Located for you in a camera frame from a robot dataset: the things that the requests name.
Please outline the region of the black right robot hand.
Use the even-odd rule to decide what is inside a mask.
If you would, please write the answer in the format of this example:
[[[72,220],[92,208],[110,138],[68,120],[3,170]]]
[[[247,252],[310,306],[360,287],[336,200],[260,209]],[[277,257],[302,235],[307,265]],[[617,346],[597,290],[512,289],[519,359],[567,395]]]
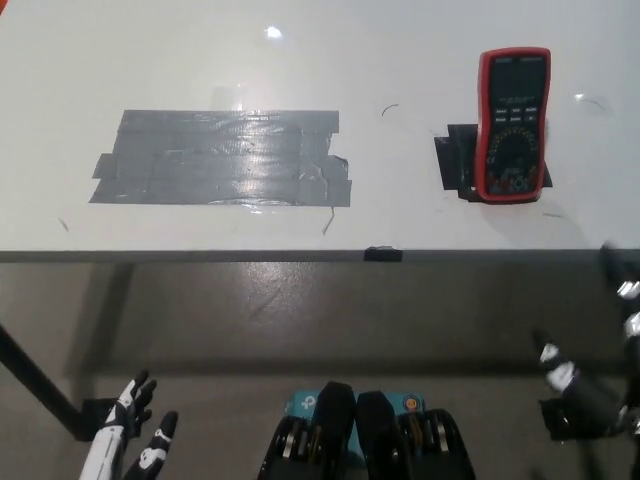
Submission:
[[[620,328],[627,367],[627,392],[622,400],[606,391],[577,364],[561,353],[546,332],[532,333],[538,364],[561,401],[605,435],[639,435],[639,269],[610,244],[600,248],[606,284],[620,308]]]

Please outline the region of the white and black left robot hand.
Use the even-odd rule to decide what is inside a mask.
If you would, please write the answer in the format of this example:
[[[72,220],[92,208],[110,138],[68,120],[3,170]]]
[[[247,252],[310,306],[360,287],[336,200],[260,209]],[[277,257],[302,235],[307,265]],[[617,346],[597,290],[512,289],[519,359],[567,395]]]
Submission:
[[[161,472],[178,424],[178,413],[164,415],[147,446],[128,469],[123,460],[129,442],[141,433],[152,416],[148,408],[157,382],[146,370],[138,373],[121,392],[106,420],[95,434],[83,469],[82,480],[153,480]]]

